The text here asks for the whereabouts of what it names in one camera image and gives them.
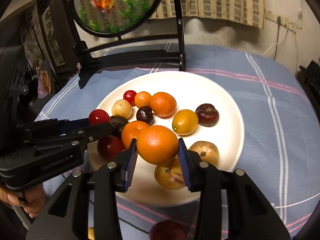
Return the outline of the person left hand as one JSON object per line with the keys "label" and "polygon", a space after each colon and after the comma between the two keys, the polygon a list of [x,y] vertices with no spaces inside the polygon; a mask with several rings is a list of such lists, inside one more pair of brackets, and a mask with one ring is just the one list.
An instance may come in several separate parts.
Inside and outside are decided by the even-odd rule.
{"label": "person left hand", "polygon": [[18,197],[17,194],[1,184],[1,201],[10,206],[21,206],[24,211],[31,217],[35,218],[39,215],[43,207],[45,206],[45,193],[43,184],[39,184],[32,188],[25,190],[22,197]]}

